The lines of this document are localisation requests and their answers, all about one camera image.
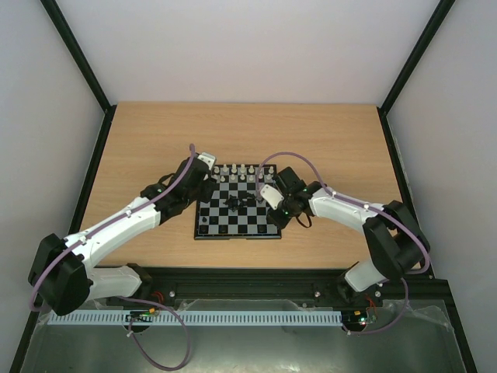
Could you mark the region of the black and white chessboard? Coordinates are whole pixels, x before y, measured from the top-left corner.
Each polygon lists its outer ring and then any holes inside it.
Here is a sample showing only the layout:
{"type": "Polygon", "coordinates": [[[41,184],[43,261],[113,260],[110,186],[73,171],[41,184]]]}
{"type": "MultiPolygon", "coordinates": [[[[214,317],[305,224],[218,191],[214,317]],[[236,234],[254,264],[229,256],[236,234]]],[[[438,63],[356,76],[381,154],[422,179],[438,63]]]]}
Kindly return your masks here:
{"type": "Polygon", "coordinates": [[[230,196],[253,193],[256,188],[269,184],[274,187],[276,165],[266,164],[259,173],[263,181],[259,182],[256,164],[217,164],[213,168],[213,178],[217,180],[217,189],[209,203],[196,204],[196,218],[193,237],[195,240],[216,239],[280,239],[281,229],[267,222],[266,215],[270,206],[258,199],[239,211],[230,211],[224,201],[230,196]],[[271,182],[266,182],[269,167],[274,174],[271,182]],[[259,233],[259,226],[267,228],[266,234],[259,233]]]}

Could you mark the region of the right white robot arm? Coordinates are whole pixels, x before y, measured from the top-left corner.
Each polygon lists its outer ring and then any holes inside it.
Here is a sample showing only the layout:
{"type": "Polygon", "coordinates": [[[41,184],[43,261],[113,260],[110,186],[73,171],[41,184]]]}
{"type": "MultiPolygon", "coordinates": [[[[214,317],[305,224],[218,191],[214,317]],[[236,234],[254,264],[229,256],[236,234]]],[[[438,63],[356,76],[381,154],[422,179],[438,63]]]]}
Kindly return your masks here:
{"type": "Polygon", "coordinates": [[[268,205],[267,221],[286,228],[301,215],[326,218],[363,234],[369,258],[352,265],[337,280],[339,297],[356,304],[374,284],[400,280],[429,266],[430,246],[409,209],[397,200],[372,204],[338,193],[319,181],[306,184],[292,168],[276,175],[276,185],[258,189],[268,205]]]}

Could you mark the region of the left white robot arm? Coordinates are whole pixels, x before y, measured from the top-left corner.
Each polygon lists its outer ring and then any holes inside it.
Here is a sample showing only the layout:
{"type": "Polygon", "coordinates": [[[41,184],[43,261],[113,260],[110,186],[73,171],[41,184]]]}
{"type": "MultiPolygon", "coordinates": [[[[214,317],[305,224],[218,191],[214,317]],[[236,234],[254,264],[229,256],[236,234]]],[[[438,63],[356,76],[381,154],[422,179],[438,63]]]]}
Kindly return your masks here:
{"type": "Polygon", "coordinates": [[[86,301],[135,295],[145,282],[138,268],[101,268],[99,263],[135,236],[180,215],[215,188],[216,159],[202,152],[183,160],[165,183],[141,191],[125,208],[86,230],[60,238],[50,234],[36,251],[28,281],[56,315],[68,315],[86,301]]]}

